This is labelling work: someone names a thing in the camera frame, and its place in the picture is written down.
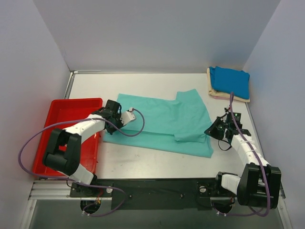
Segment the teal t shirt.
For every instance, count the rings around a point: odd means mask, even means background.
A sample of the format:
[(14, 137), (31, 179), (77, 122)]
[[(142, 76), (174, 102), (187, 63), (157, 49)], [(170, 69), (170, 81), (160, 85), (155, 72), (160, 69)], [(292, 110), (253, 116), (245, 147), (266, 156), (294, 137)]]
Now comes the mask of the teal t shirt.
[(205, 130), (212, 124), (196, 89), (177, 92), (175, 100), (119, 94), (123, 110), (131, 107), (142, 114), (122, 128), (124, 134), (105, 133), (103, 140), (126, 146), (210, 158), (213, 148)]

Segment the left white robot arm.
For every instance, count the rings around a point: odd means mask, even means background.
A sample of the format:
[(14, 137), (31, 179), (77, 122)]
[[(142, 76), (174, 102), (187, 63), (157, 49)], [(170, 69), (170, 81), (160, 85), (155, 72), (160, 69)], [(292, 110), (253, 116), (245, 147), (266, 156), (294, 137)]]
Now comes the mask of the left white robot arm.
[(42, 163), (73, 181), (82, 183), (81, 191), (88, 197), (94, 196), (98, 184), (93, 181), (94, 174), (81, 165), (81, 145), (97, 132), (107, 130), (113, 133), (122, 128), (121, 115), (120, 103), (108, 100), (105, 107), (92, 112), (85, 121), (65, 129), (53, 129)]

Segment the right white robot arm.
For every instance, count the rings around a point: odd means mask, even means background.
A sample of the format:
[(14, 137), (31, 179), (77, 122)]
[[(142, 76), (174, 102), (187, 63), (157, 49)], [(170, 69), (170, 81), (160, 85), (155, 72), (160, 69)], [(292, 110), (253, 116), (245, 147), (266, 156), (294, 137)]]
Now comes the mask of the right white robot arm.
[(225, 109), (205, 134), (218, 141), (226, 141), (234, 149), (244, 165), (241, 176), (219, 172), (213, 182), (217, 195), (226, 192), (237, 196), (240, 205), (273, 209), (277, 207), (281, 186), (281, 170), (271, 166), (254, 145), (251, 134), (242, 128), (240, 113)]

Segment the folded pink t shirt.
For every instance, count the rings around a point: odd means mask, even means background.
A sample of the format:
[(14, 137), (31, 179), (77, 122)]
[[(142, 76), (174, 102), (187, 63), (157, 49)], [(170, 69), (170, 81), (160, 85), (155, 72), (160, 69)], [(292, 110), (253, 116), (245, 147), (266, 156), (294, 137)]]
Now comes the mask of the folded pink t shirt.
[(219, 97), (219, 96), (211, 96), (211, 97), (218, 100), (230, 100), (230, 98), (227, 97)]

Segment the folded beige t shirt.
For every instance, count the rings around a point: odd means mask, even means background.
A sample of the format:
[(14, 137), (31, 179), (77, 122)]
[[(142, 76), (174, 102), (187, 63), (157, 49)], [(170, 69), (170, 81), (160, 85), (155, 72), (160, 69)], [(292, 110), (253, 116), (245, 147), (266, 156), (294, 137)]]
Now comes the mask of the folded beige t shirt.
[[(230, 94), (227, 93), (222, 93), (222, 92), (218, 92), (216, 90), (214, 90), (211, 86), (211, 79), (210, 79), (210, 71), (209, 71), (209, 67), (207, 68), (207, 80), (208, 80), (208, 94), (210, 96), (219, 96), (219, 97), (230, 97)], [(234, 96), (234, 99), (240, 102), (244, 102), (244, 103), (248, 103), (250, 102), (250, 99), (242, 99), (240, 97)]]

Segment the folded blue t shirt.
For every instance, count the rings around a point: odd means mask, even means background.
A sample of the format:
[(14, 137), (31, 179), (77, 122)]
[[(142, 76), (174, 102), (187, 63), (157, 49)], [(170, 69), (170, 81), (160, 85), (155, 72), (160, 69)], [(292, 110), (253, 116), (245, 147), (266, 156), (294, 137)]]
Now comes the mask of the folded blue t shirt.
[(250, 99), (249, 73), (219, 66), (209, 67), (209, 71), (211, 86), (214, 90), (227, 94), (233, 92), (234, 96)]

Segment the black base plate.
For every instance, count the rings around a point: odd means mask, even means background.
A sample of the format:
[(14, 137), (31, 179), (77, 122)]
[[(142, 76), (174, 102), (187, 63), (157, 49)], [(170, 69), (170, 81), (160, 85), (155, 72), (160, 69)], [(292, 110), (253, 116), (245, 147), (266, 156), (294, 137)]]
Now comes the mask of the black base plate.
[(182, 210), (220, 208), (229, 212), (235, 194), (219, 188), (215, 178), (97, 179), (93, 187), (72, 183), (70, 197), (81, 198), (81, 208), (94, 213), (102, 201), (111, 209)]

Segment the aluminium frame rail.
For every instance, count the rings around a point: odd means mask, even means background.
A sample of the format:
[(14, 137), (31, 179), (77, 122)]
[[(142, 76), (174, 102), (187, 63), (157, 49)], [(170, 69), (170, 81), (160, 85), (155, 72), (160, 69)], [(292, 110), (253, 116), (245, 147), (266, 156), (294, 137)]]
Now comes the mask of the aluminium frame rail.
[(71, 188), (62, 180), (34, 181), (29, 200), (64, 200), (70, 198)]

